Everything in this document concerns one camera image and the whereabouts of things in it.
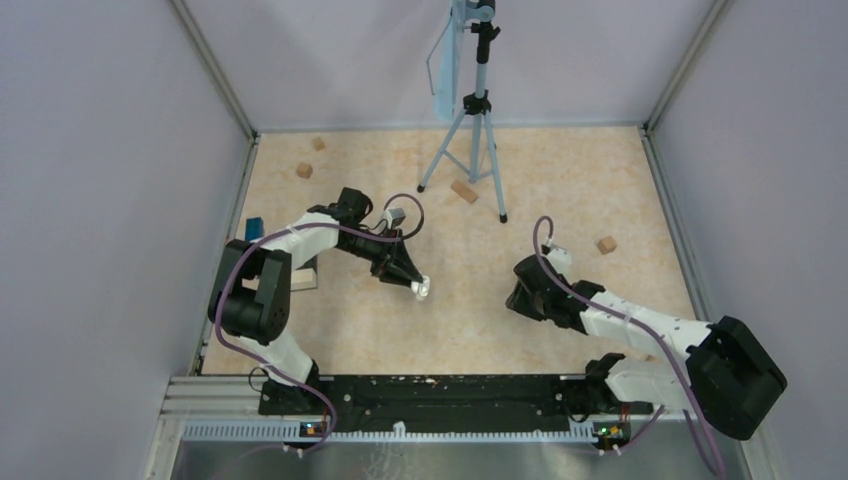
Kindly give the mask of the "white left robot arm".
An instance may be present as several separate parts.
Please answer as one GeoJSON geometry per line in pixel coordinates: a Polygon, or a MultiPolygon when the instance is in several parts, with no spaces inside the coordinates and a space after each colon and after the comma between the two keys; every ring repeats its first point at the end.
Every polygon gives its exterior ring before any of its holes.
{"type": "Polygon", "coordinates": [[[414,264],[401,224],[405,214],[390,205],[373,228],[374,210],[363,192],[345,187],[328,205],[310,207],[297,221],[255,240],[231,240],[222,252],[210,295],[208,317],[219,343],[254,360],[270,380],[283,385],[283,401],[297,413],[319,404],[320,386],[310,376],[315,361],[288,331],[292,275],[319,254],[339,250],[369,263],[379,282],[425,299],[431,281],[414,264]]]}

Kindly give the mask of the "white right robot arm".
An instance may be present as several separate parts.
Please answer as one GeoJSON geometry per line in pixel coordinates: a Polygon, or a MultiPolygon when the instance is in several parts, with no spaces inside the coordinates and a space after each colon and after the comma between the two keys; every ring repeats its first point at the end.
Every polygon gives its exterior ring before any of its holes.
{"type": "Polygon", "coordinates": [[[748,440],[786,391],[786,376],[743,321],[724,316],[709,323],[656,312],[591,281],[568,283],[560,265],[534,255],[519,261],[507,308],[648,356],[622,356],[591,379],[586,397],[594,409],[612,412],[623,402],[663,405],[748,440]]]}

